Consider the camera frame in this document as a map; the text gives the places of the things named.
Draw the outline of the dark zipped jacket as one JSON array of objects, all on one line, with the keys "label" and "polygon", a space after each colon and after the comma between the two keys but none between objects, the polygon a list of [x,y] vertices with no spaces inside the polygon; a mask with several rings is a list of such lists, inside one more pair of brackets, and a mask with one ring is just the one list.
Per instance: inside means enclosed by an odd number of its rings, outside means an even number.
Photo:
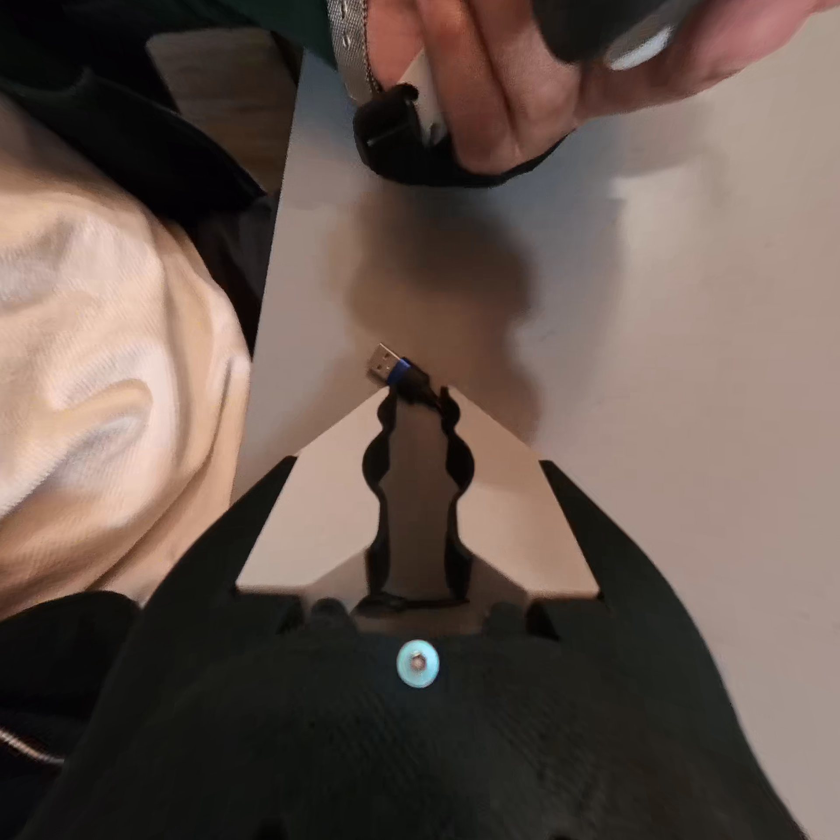
[{"label": "dark zipped jacket", "polygon": [[[185,232],[251,358],[277,200],[183,118],[147,51],[248,25],[219,2],[2,2],[2,95]],[[59,777],[142,604],[85,591],[2,618],[2,838]]]}]

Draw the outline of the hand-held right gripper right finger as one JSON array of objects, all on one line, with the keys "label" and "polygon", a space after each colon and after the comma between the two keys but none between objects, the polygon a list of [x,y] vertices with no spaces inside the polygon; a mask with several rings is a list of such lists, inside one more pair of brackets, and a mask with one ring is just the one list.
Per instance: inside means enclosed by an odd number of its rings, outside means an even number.
[{"label": "hand-held right gripper right finger", "polygon": [[476,607],[594,600],[599,586],[538,455],[458,389],[440,400],[456,484],[444,552],[452,596]]}]

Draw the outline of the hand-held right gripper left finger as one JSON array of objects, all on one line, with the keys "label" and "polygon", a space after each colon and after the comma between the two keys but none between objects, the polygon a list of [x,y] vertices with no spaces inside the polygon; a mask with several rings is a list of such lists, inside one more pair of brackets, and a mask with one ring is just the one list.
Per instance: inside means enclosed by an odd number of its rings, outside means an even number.
[{"label": "hand-held right gripper left finger", "polygon": [[382,481],[391,467],[396,394],[387,387],[294,458],[237,578],[244,594],[292,595],[306,611],[347,611],[384,591],[391,545]]}]

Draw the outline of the person's left hand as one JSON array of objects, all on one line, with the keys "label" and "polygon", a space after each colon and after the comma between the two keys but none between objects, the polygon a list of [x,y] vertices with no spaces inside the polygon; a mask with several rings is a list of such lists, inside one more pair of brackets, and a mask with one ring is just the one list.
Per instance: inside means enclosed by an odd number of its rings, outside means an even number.
[{"label": "person's left hand", "polygon": [[374,79],[398,82],[420,50],[458,162],[495,175],[593,119],[690,98],[783,47],[830,1],[700,3],[655,58],[627,70],[553,57],[526,1],[376,1]]}]

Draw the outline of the beige trousers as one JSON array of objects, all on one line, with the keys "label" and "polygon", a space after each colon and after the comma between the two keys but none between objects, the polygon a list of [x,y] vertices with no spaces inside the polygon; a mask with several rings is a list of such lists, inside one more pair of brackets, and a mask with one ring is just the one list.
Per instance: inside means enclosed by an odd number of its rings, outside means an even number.
[{"label": "beige trousers", "polygon": [[1,117],[1,616],[144,603],[230,504],[246,341],[180,227]]}]

